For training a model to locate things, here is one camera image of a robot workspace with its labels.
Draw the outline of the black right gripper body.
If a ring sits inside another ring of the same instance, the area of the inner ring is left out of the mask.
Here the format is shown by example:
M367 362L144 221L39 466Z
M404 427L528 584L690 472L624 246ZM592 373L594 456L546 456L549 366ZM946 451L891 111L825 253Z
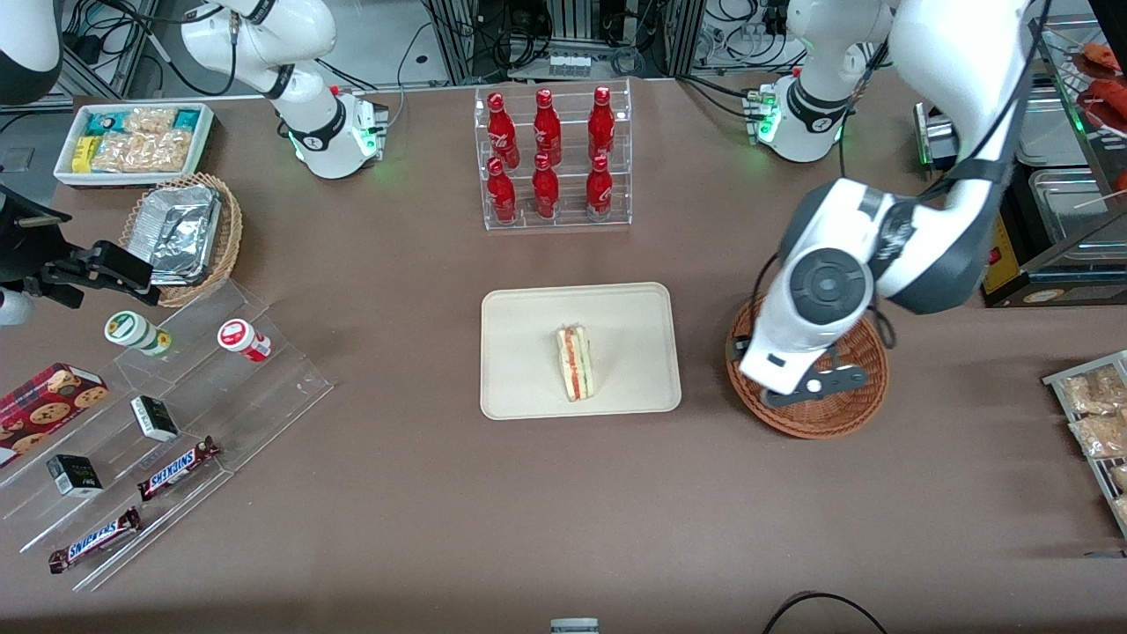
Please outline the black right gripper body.
M55 282L44 269L69 260L72 247L62 236L61 224L72 220L1 186L1 282L8 289L51 289Z

